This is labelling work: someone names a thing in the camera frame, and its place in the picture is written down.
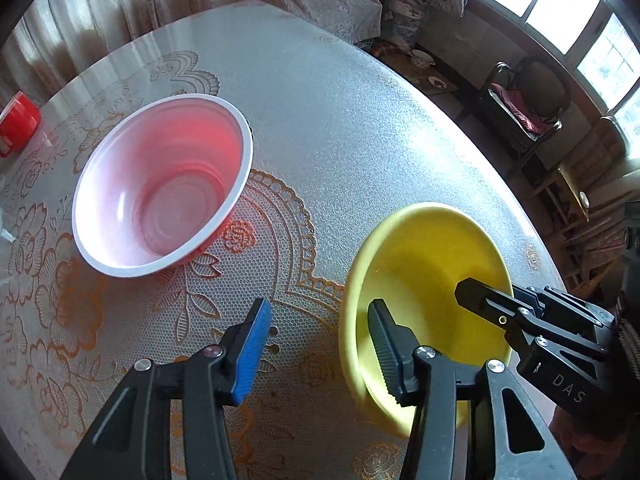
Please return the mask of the right hand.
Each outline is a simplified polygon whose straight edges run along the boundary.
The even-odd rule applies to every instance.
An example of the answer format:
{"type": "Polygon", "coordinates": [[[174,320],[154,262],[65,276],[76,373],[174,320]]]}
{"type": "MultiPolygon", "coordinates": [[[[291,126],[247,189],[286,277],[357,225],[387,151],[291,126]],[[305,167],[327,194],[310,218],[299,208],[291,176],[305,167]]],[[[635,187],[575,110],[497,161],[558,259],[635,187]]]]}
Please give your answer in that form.
{"type": "Polygon", "coordinates": [[[638,479],[639,419],[613,440],[588,434],[557,406],[549,429],[578,479],[638,479]]]}

